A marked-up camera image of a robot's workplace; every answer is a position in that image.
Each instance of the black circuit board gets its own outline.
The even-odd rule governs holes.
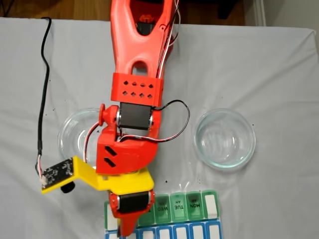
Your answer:
[[[72,177],[73,175],[73,159],[66,159],[52,167],[47,168],[43,172],[43,176],[47,179],[45,188],[49,188],[57,183]]]

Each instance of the glass bowl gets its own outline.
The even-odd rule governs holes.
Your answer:
[[[233,171],[251,158],[256,145],[252,126],[239,113],[215,109],[204,114],[194,129],[197,156],[212,168]]]
[[[62,159],[78,156],[83,159],[84,140],[93,124],[98,121],[99,109],[87,108],[70,115],[64,122],[58,136],[58,148]],[[97,140],[103,127],[97,127],[91,134],[87,147],[87,162],[96,164]]]

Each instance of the wooden floor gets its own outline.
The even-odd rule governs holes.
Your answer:
[[[8,6],[11,0],[3,0]],[[111,0],[15,0],[9,17],[75,20],[110,20]],[[217,4],[183,3],[180,11],[182,23],[245,25],[243,0],[239,0],[228,19],[217,18]]]

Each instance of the yellow bracket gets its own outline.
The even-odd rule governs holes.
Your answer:
[[[72,176],[48,188],[43,188],[41,191],[43,194],[60,188],[76,179],[81,179],[97,191],[110,190],[116,195],[145,192],[154,187],[154,181],[147,168],[142,168],[134,173],[105,175],[97,174],[94,168],[77,156],[72,157],[72,160]]]

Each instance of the white table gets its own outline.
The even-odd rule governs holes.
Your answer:
[[[3,239],[101,239],[105,192],[39,192],[34,171],[45,75],[40,46],[46,20],[0,18],[0,235]],[[161,144],[149,169],[159,193],[216,189],[225,239],[310,239],[319,235],[319,64],[309,29],[182,25],[166,65],[163,103],[191,109],[186,131]],[[51,82],[42,166],[61,159],[57,134],[85,107],[109,105],[114,71],[110,24],[54,20],[46,43]],[[231,108],[254,125],[256,151],[234,174],[199,162],[195,122]],[[185,121],[176,104],[160,134]]]

